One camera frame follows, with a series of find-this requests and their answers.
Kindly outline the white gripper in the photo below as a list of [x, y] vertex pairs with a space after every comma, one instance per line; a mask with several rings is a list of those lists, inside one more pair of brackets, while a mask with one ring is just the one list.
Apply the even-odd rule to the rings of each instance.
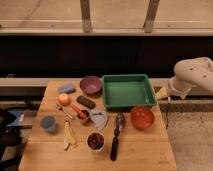
[[178, 77], [174, 76], [169, 80], [167, 88], [163, 86], [159, 89], [156, 93], [156, 98], [160, 100], [172, 95], [179, 96], [181, 99], [184, 99], [190, 90], [191, 86], [188, 83], [185, 83]]

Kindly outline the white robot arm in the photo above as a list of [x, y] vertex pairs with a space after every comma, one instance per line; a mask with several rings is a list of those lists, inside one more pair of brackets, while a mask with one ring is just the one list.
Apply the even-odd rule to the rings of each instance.
[[157, 93], [157, 99], [178, 96], [184, 99], [193, 87], [200, 87], [213, 94], [213, 60], [197, 57], [177, 62], [174, 76]]

